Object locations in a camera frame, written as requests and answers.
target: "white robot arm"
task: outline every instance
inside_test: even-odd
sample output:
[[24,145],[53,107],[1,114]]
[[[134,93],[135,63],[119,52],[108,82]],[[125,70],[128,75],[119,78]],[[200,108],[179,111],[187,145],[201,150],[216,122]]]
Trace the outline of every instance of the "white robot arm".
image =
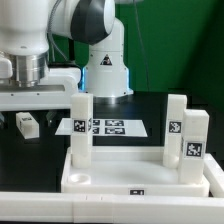
[[[11,85],[32,87],[47,75],[46,31],[56,2],[0,0],[0,64],[5,69],[11,63],[13,71],[3,69],[0,79],[11,76]],[[62,0],[52,32],[95,44],[110,34],[114,11],[114,0]]]
[[114,0],[0,0],[0,111],[70,108],[80,70],[48,69],[47,32],[96,44],[115,19]]

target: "green wall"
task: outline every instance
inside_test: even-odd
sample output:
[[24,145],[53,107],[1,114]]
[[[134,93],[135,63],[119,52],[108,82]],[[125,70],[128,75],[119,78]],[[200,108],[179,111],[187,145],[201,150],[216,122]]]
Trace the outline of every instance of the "green wall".
[[187,87],[224,112],[224,1],[220,0],[190,61]]
[[[137,5],[149,66],[150,91],[190,89],[222,108],[221,95],[216,98],[213,94],[212,97],[208,89],[212,73],[217,78],[210,90],[216,93],[219,89],[224,94],[221,85],[224,49],[220,47],[224,42],[224,36],[220,36],[224,32],[224,28],[220,31],[224,23],[223,4],[223,0],[145,0]],[[148,91],[134,6],[117,5],[116,16],[125,26],[124,55],[125,64],[130,69],[131,88]],[[63,38],[58,41],[67,51],[66,41]],[[88,46],[75,43],[75,51],[77,63],[84,66],[88,61]]]

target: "white block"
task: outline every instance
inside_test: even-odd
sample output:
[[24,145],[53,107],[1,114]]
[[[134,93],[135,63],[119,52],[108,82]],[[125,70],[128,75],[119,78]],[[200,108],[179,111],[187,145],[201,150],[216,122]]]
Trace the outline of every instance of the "white block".
[[215,198],[224,198],[224,172],[210,154],[205,155],[204,174],[210,183],[210,191]]
[[186,106],[186,96],[168,95],[166,136],[163,156],[163,165],[167,168],[176,169],[179,163],[182,120]]
[[87,155],[89,149],[92,147],[92,134],[72,134],[71,135],[71,150],[72,153],[78,153],[80,155]]
[[206,140],[208,134],[209,115],[204,110],[185,110],[182,136]]
[[87,169],[91,166],[91,150],[86,155],[72,154],[72,166],[78,169]]
[[209,116],[202,110],[185,110],[178,179],[182,184],[200,184],[203,177]]
[[71,97],[71,118],[89,120],[93,117],[93,95],[74,94]]
[[39,124],[30,113],[17,113],[16,125],[25,139],[39,138]]
[[203,178],[204,160],[186,159],[180,152],[178,181],[181,184],[201,184]]
[[186,108],[187,97],[185,95],[168,95],[167,119],[180,120],[183,119],[183,109]]

